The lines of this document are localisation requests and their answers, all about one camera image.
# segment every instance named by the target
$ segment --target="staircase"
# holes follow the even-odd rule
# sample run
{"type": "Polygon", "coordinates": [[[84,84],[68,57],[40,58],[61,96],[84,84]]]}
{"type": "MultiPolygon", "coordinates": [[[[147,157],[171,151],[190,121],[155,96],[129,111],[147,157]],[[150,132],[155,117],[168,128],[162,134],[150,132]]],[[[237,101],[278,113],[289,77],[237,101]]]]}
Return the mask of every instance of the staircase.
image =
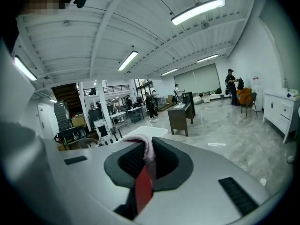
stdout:
{"type": "Polygon", "coordinates": [[[52,91],[58,102],[64,101],[67,103],[71,117],[77,112],[83,112],[76,83],[54,87],[52,91]]]}

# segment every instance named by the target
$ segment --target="doorway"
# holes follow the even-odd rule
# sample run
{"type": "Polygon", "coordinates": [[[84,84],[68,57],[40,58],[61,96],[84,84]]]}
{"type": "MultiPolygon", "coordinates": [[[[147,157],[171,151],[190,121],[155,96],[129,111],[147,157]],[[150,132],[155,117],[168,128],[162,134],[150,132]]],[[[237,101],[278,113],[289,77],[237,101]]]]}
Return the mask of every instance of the doorway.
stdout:
{"type": "Polygon", "coordinates": [[[46,139],[52,140],[53,137],[53,132],[50,126],[48,114],[47,114],[47,108],[43,104],[38,104],[37,105],[37,110],[38,110],[38,115],[39,115],[39,121],[41,124],[41,128],[44,134],[44,137],[46,139]]]}

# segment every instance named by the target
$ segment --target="towel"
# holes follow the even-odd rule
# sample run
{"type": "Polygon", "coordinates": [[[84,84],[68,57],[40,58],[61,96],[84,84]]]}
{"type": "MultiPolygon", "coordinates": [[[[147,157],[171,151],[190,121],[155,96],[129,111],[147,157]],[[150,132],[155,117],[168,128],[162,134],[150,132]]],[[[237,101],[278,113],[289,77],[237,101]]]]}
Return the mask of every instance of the towel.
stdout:
{"type": "Polygon", "coordinates": [[[152,145],[152,139],[146,135],[129,135],[123,138],[123,141],[130,142],[144,142],[144,162],[147,167],[148,174],[151,177],[151,180],[156,179],[156,162],[155,162],[155,152],[152,145]]]}

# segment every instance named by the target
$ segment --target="fluorescent light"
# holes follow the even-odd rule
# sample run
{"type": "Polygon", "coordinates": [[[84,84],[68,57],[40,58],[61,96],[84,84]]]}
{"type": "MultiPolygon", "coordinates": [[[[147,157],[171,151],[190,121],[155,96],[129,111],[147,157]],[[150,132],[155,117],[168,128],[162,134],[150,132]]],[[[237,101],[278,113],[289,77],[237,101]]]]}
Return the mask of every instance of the fluorescent light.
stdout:
{"type": "Polygon", "coordinates": [[[133,58],[135,58],[135,56],[138,54],[137,51],[132,51],[128,57],[125,59],[125,61],[123,62],[123,64],[121,65],[121,67],[119,67],[118,71],[122,71],[130,62],[133,58]]]}
{"type": "Polygon", "coordinates": [[[225,5],[225,0],[210,0],[204,3],[201,3],[199,5],[196,5],[192,8],[189,8],[188,10],[185,10],[184,12],[178,14],[174,18],[171,19],[171,21],[178,25],[187,19],[190,19],[196,15],[199,15],[201,13],[205,13],[207,11],[213,10],[215,8],[223,7],[225,5]]]}
{"type": "Polygon", "coordinates": [[[18,56],[15,56],[15,65],[22,73],[24,73],[30,80],[36,81],[37,77],[24,65],[18,56]]]}
{"type": "Polygon", "coordinates": [[[216,58],[218,55],[219,55],[219,54],[215,54],[215,55],[209,56],[209,57],[207,57],[207,58],[200,59],[200,60],[198,60],[197,62],[198,62],[198,63],[199,63],[199,62],[204,62],[204,61],[206,61],[206,60],[208,60],[208,59],[216,58]]]}
{"type": "Polygon", "coordinates": [[[172,73],[172,72],[175,72],[177,70],[178,70],[178,68],[175,68],[175,69],[173,69],[173,70],[171,70],[169,72],[163,73],[162,76],[167,75],[167,74],[172,73]]]}

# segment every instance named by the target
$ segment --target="glossy floor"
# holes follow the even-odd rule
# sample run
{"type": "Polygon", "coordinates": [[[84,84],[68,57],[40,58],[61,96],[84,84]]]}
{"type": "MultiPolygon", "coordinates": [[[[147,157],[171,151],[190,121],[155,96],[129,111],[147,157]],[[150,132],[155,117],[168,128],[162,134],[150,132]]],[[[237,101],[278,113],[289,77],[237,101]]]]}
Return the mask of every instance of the glossy floor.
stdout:
{"type": "Polygon", "coordinates": [[[171,134],[168,112],[159,113],[156,123],[149,118],[123,127],[123,135],[146,125],[167,128],[165,138],[211,150],[229,159],[241,169],[265,183],[272,195],[283,188],[292,176],[292,165],[285,161],[293,153],[295,142],[282,144],[283,134],[270,122],[263,123],[263,113],[254,111],[245,118],[246,110],[230,105],[230,99],[195,105],[194,123],[188,120],[188,137],[184,131],[171,134]]]}

